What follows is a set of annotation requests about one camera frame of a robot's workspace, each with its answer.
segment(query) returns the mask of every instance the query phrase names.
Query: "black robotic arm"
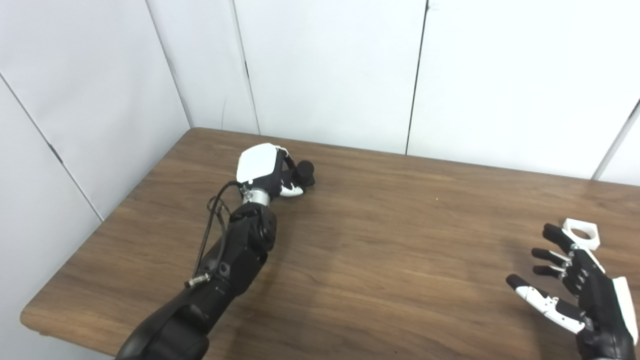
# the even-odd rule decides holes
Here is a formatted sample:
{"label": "black robotic arm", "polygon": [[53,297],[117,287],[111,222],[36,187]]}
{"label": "black robotic arm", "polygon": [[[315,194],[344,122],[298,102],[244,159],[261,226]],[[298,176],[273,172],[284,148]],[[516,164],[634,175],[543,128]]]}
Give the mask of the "black robotic arm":
{"label": "black robotic arm", "polygon": [[194,274],[169,303],[152,313],[122,345],[119,360],[199,360],[209,348],[211,332],[229,304],[251,285],[273,249],[277,220],[269,209],[278,196],[298,196],[315,183],[309,161],[295,164],[287,149],[264,143],[244,151],[236,181],[243,204],[229,215],[228,229],[201,258],[203,239]]}

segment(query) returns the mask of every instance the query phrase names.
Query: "white robotic hand cover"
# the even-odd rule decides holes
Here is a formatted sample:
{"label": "white robotic hand cover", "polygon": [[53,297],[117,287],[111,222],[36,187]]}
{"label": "white robotic hand cover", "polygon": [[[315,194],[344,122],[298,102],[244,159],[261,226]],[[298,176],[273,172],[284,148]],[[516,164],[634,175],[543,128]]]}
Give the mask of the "white robotic hand cover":
{"label": "white robotic hand cover", "polygon": [[273,145],[272,143],[262,143],[260,145],[253,146],[243,151],[240,155],[236,172],[236,180],[240,183],[253,185],[254,181],[257,179],[277,174],[280,190],[277,195],[284,197],[302,195],[304,193],[304,189],[302,187],[296,186],[290,179],[285,183],[281,178],[282,169],[279,168],[279,166],[282,165],[282,162],[287,164],[289,168],[295,166],[287,149]]}
{"label": "white robotic hand cover", "polygon": [[262,143],[251,147],[240,155],[236,180],[239,183],[253,183],[258,177],[273,173],[280,147],[270,143]]}

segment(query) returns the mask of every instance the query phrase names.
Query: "silver cylindrical joint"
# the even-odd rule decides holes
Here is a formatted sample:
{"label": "silver cylindrical joint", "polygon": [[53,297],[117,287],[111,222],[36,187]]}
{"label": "silver cylindrical joint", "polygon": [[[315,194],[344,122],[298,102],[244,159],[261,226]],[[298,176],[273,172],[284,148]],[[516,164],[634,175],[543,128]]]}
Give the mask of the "silver cylindrical joint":
{"label": "silver cylindrical joint", "polygon": [[242,203],[246,204],[247,202],[257,202],[258,204],[262,204],[268,207],[271,199],[269,198],[269,194],[266,191],[256,188],[244,193]]}

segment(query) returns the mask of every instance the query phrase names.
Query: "wire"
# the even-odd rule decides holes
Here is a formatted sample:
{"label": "wire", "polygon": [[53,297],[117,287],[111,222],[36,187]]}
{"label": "wire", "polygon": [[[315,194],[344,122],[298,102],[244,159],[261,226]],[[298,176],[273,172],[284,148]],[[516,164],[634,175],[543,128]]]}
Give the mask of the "wire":
{"label": "wire", "polygon": [[[220,189],[220,191],[216,196],[211,198],[213,200],[213,205],[209,207],[211,200],[209,200],[209,202],[207,203],[207,209],[209,210],[209,220],[207,221],[207,227],[205,228],[204,235],[202,236],[202,243],[200,244],[200,250],[198,251],[198,257],[196,258],[196,265],[193,268],[192,277],[196,276],[196,274],[198,273],[198,269],[200,268],[200,262],[202,261],[202,254],[204,253],[204,249],[207,246],[207,240],[209,239],[209,232],[211,231],[213,216],[215,216],[216,213],[218,215],[218,220],[220,221],[220,226],[222,227],[222,236],[221,236],[222,242],[220,243],[220,251],[218,252],[218,260],[216,262],[216,269],[214,270],[217,270],[218,267],[220,267],[220,261],[222,259],[222,255],[224,255],[225,246],[227,244],[227,234],[226,234],[227,229],[225,227],[225,222],[222,219],[222,215],[220,214],[220,210],[216,211],[216,207],[218,206],[218,202],[221,201],[220,197],[222,196],[222,194],[225,192],[227,188],[229,188],[229,186],[232,186],[232,185],[235,185],[238,187],[242,186],[242,184],[237,181],[229,181],[227,184],[222,186],[222,188]],[[227,205],[223,201],[222,203],[228,212]]]}

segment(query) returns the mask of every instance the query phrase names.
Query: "black cable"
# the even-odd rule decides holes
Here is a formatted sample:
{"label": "black cable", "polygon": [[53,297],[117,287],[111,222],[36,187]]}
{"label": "black cable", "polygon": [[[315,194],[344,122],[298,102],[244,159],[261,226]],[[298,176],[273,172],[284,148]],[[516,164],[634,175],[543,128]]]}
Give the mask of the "black cable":
{"label": "black cable", "polygon": [[[202,255],[204,253],[204,249],[207,246],[207,240],[209,239],[209,232],[211,231],[211,224],[213,223],[213,216],[215,216],[215,214],[216,214],[216,207],[218,206],[218,201],[220,201],[220,197],[225,192],[225,190],[227,188],[229,188],[229,186],[232,186],[232,185],[236,185],[238,187],[242,186],[242,184],[237,182],[237,181],[229,181],[227,184],[222,186],[222,188],[220,189],[218,194],[215,196],[215,199],[213,200],[213,205],[211,206],[210,209],[209,209],[209,204],[211,203],[211,200],[209,200],[209,203],[207,203],[207,209],[209,209],[209,220],[207,221],[207,227],[205,228],[204,235],[202,236],[202,243],[200,244],[200,250],[198,251],[198,257],[196,258],[196,265],[195,265],[195,267],[193,269],[192,277],[196,276],[196,274],[198,273],[198,269],[200,268],[200,262],[202,260]],[[225,229],[225,226],[224,226],[224,221],[222,220],[222,215],[220,215],[219,211],[218,211],[218,218],[220,220],[223,232],[222,232],[222,242],[220,243],[220,252],[218,253],[218,262],[216,263],[216,268],[218,268],[220,266],[220,260],[222,259],[223,251],[225,250],[225,245],[226,245],[226,242],[227,242],[227,237],[226,237],[226,234],[225,234],[226,233],[226,229]]]}

